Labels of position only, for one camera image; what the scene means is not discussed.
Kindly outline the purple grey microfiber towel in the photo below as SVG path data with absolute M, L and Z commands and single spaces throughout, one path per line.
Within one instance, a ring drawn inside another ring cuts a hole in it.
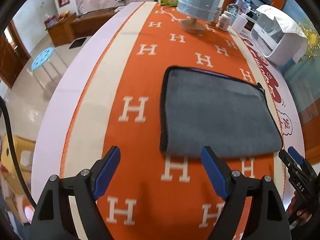
M 220 158 L 244 158 L 284 145 L 260 84 L 208 70 L 165 71 L 160 119 L 159 149 L 176 157 L 198 158 L 209 146 Z

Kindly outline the yellow plastic stool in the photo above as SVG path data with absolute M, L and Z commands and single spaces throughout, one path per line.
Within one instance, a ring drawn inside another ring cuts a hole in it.
M 30 173 L 32 169 L 36 141 L 19 137 L 17 135 L 13 136 L 13 141 L 14 149 L 16 152 L 16 159 L 18 161 L 22 174 L 24 175 L 27 172 Z M 10 174 L 16 174 L 9 148 L 7 134 L 3 135 L 1 163 Z

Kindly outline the orange H-pattern table runner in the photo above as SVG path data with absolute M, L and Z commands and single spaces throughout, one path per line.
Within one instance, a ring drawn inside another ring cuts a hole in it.
M 120 163 L 98 199 L 115 239 L 206 239 L 224 202 L 199 155 L 209 146 L 244 176 L 274 174 L 282 148 L 264 80 L 238 36 L 192 35 L 182 14 L 144 2 L 93 68 L 67 132 L 60 173 L 76 175 L 113 145 Z

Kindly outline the orange framed glass door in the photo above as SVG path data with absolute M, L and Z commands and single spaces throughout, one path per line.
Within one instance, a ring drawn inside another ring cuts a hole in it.
M 296 23 L 311 23 L 295 0 L 272 0 Z M 319 163 L 319 57 L 303 56 L 298 63 L 288 62 L 280 69 L 293 96 L 300 119 L 305 155 L 312 164 Z

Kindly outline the white water dispenser appliance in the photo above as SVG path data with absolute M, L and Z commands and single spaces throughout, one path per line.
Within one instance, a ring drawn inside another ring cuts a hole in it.
M 276 20 L 259 13 L 251 30 L 251 39 L 265 59 L 277 67 L 290 59 L 297 63 L 304 56 L 308 40 L 294 33 L 283 33 Z

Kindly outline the gold hanging ornament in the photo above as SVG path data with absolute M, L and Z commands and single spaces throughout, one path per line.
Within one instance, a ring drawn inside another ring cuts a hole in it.
M 308 40 L 308 46 L 304 55 L 308 57 L 319 57 L 320 36 L 316 28 L 312 23 L 299 23 L 298 25 Z

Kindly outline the white cloth on appliance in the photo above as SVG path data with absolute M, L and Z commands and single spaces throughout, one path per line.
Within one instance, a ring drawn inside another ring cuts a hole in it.
M 307 38 L 300 26 L 283 11 L 267 4 L 258 7 L 257 11 L 267 16 L 270 20 L 276 20 L 283 33 L 294 33 L 302 38 Z

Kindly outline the blue round stool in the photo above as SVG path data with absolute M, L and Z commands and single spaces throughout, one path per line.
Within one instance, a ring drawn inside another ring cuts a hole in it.
M 43 66 L 43 64 L 47 62 L 49 58 L 53 55 L 54 51 L 55 49 L 53 47 L 49 47 L 40 52 L 31 64 L 31 71 L 35 71 L 39 67 Z

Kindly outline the brown wooden door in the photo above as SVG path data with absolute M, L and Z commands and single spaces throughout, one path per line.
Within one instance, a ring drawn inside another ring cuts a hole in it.
M 30 59 L 20 35 L 11 20 L 7 26 L 9 34 L 13 40 L 10 43 L 5 35 L 1 33 L 1 80 L 12 88 L 20 72 Z

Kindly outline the white plastic bottle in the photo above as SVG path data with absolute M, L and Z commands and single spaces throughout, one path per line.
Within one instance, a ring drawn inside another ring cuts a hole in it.
M 236 32 L 236 33 L 241 33 L 242 30 L 245 28 L 245 25 L 247 24 L 248 19 L 245 14 L 238 14 L 231 25 L 231 28 Z

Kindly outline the white pill bottle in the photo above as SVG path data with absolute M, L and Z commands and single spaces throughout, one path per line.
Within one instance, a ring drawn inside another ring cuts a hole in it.
M 232 14 L 225 10 L 218 19 L 217 27 L 223 31 L 227 31 L 232 21 Z

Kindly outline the wooden tv cabinet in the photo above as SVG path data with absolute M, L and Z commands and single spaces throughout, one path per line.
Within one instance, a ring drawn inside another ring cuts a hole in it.
M 115 15 L 114 9 L 101 9 L 77 16 L 69 13 L 63 19 L 47 28 L 55 47 L 72 43 L 77 38 L 93 36 L 108 20 Z

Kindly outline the wooden roll holder stand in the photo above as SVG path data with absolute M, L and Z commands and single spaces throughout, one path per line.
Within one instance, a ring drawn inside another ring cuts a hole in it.
M 179 21 L 180 27 L 191 34 L 203 34 L 205 31 L 205 26 L 197 22 L 195 18 L 189 18 Z

